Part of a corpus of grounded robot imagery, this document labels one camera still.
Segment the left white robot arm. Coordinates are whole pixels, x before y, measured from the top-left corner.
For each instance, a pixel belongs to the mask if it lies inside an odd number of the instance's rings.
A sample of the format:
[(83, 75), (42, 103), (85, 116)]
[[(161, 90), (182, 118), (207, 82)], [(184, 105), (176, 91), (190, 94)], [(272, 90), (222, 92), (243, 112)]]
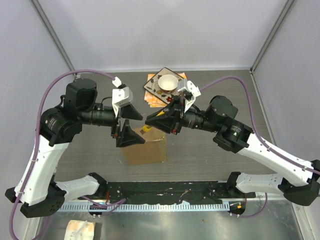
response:
[(96, 101), (95, 81), (80, 78), (66, 86), (60, 104), (42, 112), (39, 136), (28, 163), (32, 172), (25, 171), (16, 187), (6, 190), (5, 196), (19, 201), (20, 212), (26, 218), (47, 217), (56, 213), (70, 200), (80, 197), (102, 199), (107, 181), (92, 172), (76, 180), (57, 182), (56, 168), (64, 151), (83, 125), (110, 127), (111, 137), (118, 148), (143, 144), (145, 140), (130, 127), (130, 120), (142, 120), (133, 107), (133, 93), (119, 79), (113, 81), (111, 106)]

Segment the brown cardboard express box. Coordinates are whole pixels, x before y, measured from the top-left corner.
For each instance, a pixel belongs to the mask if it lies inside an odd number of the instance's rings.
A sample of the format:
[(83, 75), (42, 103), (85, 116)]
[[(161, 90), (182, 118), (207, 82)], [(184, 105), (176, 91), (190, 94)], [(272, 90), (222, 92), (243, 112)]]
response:
[(144, 144), (135, 144), (121, 148), (121, 151), (131, 166), (164, 163), (168, 159), (166, 134), (154, 127), (144, 134), (142, 128), (134, 128), (139, 136), (145, 140)]

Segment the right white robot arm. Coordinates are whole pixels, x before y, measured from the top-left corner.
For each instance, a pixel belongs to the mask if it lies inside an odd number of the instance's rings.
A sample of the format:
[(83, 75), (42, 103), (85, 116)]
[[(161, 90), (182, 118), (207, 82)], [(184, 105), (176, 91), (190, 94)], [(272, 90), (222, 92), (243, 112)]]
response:
[(175, 96), (166, 107), (149, 115), (145, 124), (174, 135), (183, 127), (215, 133), (212, 140), (223, 150), (251, 158), (275, 172), (232, 172), (225, 186), (230, 197), (262, 192), (283, 196), (297, 205), (309, 206), (319, 196), (319, 160), (299, 159), (260, 139), (251, 127), (235, 119), (238, 109), (225, 96), (213, 97), (206, 110), (196, 106), (185, 110), (185, 107), (186, 100)]

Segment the yellow utility knife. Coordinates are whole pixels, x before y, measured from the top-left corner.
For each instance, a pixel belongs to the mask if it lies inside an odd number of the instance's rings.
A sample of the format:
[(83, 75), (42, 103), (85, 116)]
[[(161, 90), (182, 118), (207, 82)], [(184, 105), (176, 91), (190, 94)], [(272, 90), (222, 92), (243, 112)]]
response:
[[(157, 114), (156, 116), (160, 116), (163, 115), (165, 112), (161, 111), (159, 114)], [(141, 130), (139, 131), (141, 133), (141, 135), (144, 135), (145, 133), (149, 132), (153, 127), (150, 125), (144, 125)]]

